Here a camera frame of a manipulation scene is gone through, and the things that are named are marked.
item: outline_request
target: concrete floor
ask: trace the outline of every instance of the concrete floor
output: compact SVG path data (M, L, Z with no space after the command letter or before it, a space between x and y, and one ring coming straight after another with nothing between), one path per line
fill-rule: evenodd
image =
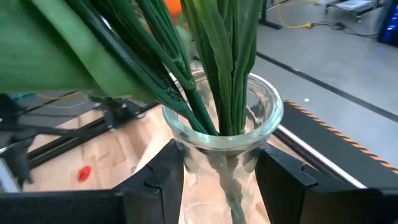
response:
M308 22L341 21L361 34L375 33L373 25L379 10L363 16L355 23L354 16L338 9L324 14L324 6L298 4L282 9L283 18L292 26ZM268 18L280 23L275 8ZM327 27L313 29L274 30L259 26L258 51L284 64L356 96L368 103L398 114L395 99L398 82L398 49L375 40L345 34ZM284 99L290 99L320 119L353 138L373 153L398 167L398 124L362 106L342 98L293 73L257 58L254 73L269 80ZM36 105L40 100L28 100L24 105ZM58 101L35 113L82 114L93 107L84 95ZM44 118L56 126L70 118ZM41 124L43 118L23 117L24 123Z

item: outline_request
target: red object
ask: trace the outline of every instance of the red object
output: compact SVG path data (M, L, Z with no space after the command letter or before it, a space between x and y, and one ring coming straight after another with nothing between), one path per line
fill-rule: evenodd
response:
M91 166L85 166L79 170L77 179L79 180L79 182L84 182L90 177L90 174Z

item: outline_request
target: glass vase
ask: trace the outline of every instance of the glass vase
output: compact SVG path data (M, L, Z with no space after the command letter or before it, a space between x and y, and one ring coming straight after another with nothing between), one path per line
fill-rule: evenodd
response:
M198 91L218 127L215 104L203 70L193 73ZM167 107L163 114L184 155L181 224L260 224L256 218L254 177L261 146L280 123L283 102L276 89L250 74L245 134L210 136L192 130L185 118Z

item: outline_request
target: black stand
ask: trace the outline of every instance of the black stand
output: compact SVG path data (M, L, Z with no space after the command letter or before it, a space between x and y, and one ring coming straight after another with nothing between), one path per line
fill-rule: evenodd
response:
M273 23L273 22L269 22L267 20L267 0L264 0L264 4L262 5L262 9L261 9L261 18L259 19L259 23L267 26L267 27L271 27L277 30L280 30L282 28L281 25Z

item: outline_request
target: black bracket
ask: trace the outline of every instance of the black bracket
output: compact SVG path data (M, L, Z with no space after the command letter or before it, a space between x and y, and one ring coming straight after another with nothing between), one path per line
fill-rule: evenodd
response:
M393 223L398 189L355 189L267 146L256 167L273 224Z
M129 120L132 116L136 116L136 113L139 111L138 105L129 100L92 96L90 98L94 102L99 103L95 109L103 111L104 120L109 129L117 128L124 124L126 120Z

